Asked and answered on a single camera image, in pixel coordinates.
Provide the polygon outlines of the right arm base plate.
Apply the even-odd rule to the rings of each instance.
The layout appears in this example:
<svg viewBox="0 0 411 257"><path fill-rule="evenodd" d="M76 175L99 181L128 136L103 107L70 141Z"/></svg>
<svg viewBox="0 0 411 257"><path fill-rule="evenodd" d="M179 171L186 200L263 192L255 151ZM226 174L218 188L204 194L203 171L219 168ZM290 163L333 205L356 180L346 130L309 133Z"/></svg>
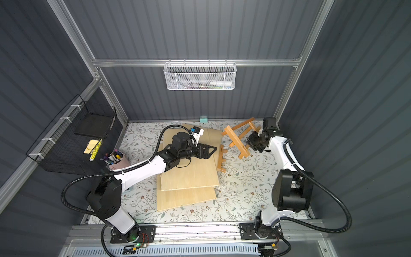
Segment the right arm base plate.
<svg viewBox="0 0 411 257"><path fill-rule="evenodd" d="M244 222L237 224L240 231L240 237L243 241L251 240L278 240L278 235L283 235L280 227L257 226L252 222Z"/></svg>

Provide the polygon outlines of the small wooden easel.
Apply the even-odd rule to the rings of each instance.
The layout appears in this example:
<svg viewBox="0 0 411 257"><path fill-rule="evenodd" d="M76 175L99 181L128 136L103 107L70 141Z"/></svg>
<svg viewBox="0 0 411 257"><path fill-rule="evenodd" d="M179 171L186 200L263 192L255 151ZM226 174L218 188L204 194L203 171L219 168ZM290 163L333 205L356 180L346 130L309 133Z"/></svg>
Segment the small wooden easel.
<svg viewBox="0 0 411 257"><path fill-rule="evenodd" d="M223 167L223 164L226 162L226 159L223 157L223 155L226 154L227 152L228 150L224 148L224 145L220 145L218 162L217 162L217 171L219 172L226 172L226 169Z"/></svg>

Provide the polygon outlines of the wooden easel frame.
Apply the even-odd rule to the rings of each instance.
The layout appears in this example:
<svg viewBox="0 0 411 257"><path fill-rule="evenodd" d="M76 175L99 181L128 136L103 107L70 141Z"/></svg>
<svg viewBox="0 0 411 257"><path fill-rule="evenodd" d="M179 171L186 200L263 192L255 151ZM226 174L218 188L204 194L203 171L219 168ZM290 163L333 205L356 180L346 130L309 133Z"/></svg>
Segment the wooden easel frame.
<svg viewBox="0 0 411 257"><path fill-rule="evenodd" d="M231 142L229 144L229 147L236 147L239 151L239 159L242 160L244 157L249 157L250 152L249 152L249 145L244 144L242 142L242 139L249 133L249 132L259 132L261 127L260 126L255 126L254 124L255 118L250 118L244 122L241 122L238 125L235 125L234 127L227 126L224 131L221 133L222 136L228 136L231 139ZM247 128L241 133L241 134L236 134L236 130L247 126Z"/></svg>

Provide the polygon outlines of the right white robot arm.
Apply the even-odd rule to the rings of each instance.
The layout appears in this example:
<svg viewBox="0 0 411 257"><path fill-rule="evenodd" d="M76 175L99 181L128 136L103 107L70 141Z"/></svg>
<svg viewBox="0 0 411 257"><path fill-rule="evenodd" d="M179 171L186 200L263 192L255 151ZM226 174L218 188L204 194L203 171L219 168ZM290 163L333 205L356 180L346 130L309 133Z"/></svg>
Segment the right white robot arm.
<svg viewBox="0 0 411 257"><path fill-rule="evenodd" d="M280 131L274 117L264 118L263 130L253 132L247 143L255 151L272 153L279 165L271 193L272 203L260 211L254 221L256 236L267 238L275 220L288 216L290 212L298 213L309 208L314 184L299 172L304 168L291 150L291 139Z"/></svg>

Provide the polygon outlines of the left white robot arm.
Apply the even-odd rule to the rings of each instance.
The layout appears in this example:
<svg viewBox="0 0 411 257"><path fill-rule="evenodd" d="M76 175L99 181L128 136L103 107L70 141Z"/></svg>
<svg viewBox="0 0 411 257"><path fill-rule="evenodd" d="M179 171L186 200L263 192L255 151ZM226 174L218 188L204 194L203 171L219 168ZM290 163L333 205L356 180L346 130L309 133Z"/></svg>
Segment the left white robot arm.
<svg viewBox="0 0 411 257"><path fill-rule="evenodd" d="M137 222L122 207L122 193L143 180L177 167L182 159L211 158L217 148L199 143L201 136L202 130L198 127L190 133L179 132L172 137L171 144L154 154L152 160L122 169L118 175L111 172L98 179L86 197L95 215L123 235L138 231Z"/></svg>

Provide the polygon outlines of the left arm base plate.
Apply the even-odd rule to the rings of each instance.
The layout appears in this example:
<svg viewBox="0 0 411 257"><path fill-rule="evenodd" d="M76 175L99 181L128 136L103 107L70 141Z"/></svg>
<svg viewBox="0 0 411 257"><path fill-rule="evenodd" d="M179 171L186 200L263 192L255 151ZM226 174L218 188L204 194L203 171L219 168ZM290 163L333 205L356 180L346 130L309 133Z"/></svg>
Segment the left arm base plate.
<svg viewBox="0 0 411 257"><path fill-rule="evenodd" d="M156 226L135 225L129 232L121 233L117 228L111 230L111 244L140 244L152 243L156 235Z"/></svg>

